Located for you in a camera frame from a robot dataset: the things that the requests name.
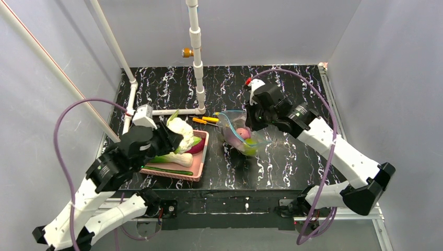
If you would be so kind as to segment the white green cabbage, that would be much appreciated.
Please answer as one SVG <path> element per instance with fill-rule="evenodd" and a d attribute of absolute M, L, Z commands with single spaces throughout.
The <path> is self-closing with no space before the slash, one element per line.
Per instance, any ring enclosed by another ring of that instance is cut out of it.
<path fill-rule="evenodd" d="M 194 135 L 193 128 L 186 121 L 179 118 L 178 115 L 179 111 L 176 110 L 167 120 L 167 127 L 174 133 L 183 136 L 178 149 L 174 151 L 175 154 L 183 154 L 200 143 L 201 139 Z"/>

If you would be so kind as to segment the purple onion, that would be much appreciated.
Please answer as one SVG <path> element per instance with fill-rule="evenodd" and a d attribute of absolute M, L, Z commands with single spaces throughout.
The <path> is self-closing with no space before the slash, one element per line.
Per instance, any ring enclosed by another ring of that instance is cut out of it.
<path fill-rule="evenodd" d="M 251 132 L 248 128 L 237 128 L 236 133 L 243 139 L 250 139 L 251 138 Z"/>

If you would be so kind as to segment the clear zip top bag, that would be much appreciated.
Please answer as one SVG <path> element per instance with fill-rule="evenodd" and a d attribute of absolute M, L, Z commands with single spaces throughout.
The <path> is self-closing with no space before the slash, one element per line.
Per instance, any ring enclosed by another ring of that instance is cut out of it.
<path fill-rule="evenodd" d="M 220 137 L 245 156 L 257 156 L 273 144 L 262 131 L 252 131 L 246 126 L 247 113 L 243 110 L 216 112 Z"/>

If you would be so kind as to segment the green pear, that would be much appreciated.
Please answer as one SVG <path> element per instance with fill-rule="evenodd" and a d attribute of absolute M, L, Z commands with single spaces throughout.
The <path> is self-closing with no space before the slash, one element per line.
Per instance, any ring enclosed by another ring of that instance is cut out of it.
<path fill-rule="evenodd" d="M 252 138 L 245 139 L 241 153 L 245 156 L 256 156 L 258 151 L 258 142 Z"/>

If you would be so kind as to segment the red sweet potato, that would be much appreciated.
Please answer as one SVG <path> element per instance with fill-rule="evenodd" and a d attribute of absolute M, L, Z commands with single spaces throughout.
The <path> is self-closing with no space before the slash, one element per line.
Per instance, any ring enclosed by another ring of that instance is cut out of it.
<path fill-rule="evenodd" d="M 197 154 L 204 149 L 204 146 L 205 146 L 204 138 L 194 137 L 194 142 L 192 144 L 192 147 L 188 151 L 186 151 L 186 153 Z"/>

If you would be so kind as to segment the long purple eggplant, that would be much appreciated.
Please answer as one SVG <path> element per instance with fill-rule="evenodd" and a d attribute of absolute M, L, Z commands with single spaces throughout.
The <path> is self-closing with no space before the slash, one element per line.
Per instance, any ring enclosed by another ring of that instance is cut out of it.
<path fill-rule="evenodd" d="M 235 148 L 238 148 L 243 144 L 242 138 L 238 138 L 235 134 L 225 134 L 224 139 L 227 144 Z"/>

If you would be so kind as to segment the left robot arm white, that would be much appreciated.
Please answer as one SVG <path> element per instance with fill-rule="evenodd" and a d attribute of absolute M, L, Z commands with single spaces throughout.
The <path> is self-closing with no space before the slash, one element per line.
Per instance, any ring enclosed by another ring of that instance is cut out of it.
<path fill-rule="evenodd" d="M 179 148 L 183 135 L 164 123 L 155 128 L 133 126 L 110 145 L 86 171 L 78 190 L 61 213 L 49 224 L 36 227 L 32 235 L 49 250 L 90 250 L 98 239 L 125 222 L 157 212 L 161 199 L 149 188 L 99 215 L 94 213 L 134 173 L 156 156 Z"/>

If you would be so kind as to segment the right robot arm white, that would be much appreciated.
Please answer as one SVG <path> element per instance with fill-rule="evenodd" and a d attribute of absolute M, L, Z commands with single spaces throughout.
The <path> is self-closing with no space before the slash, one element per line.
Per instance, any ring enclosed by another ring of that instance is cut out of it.
<path fill-rule="evenodd" d="M 333 130 L 315 110 L 306 103 L 292 105 L 278 86 L 255 79 L 244 88 L 250 94 L 245 105 L 249 129 L 259 131 L 275 126 L 325 158 L 333 147 L 332 165 L 346 178 L 345 182 L 323 188 L 309 186 L 288 210 L 308 212 L 311 208 L 346 207 L 359 215 L 368 215 L 386 191 L 395 167 L 368 158 L 340 135 L 334 139 Z"/>

